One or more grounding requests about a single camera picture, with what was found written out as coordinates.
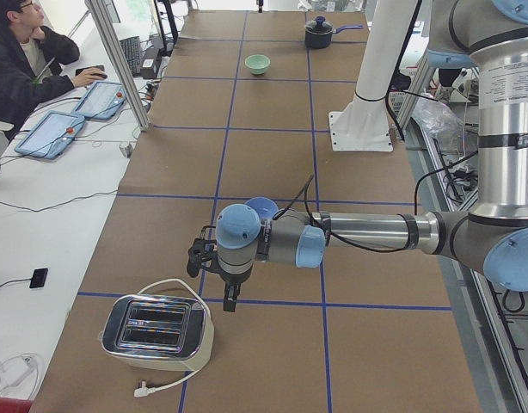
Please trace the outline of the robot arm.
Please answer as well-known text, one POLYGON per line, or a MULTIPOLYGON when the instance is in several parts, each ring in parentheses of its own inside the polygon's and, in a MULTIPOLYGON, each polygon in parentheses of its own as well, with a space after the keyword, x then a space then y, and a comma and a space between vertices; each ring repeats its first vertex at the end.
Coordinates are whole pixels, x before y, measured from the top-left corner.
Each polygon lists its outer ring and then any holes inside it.
POLYGON ((315 268, 329 243, 365 250, 422 250, 488 280, 528 291, 528 1, 437 1, 434 66, 478 66, 478 197, 467 212, 415 215, 299 213, 264 219, 246 204, 218 216, 212 264, 234 311, 257 261, 315 268))

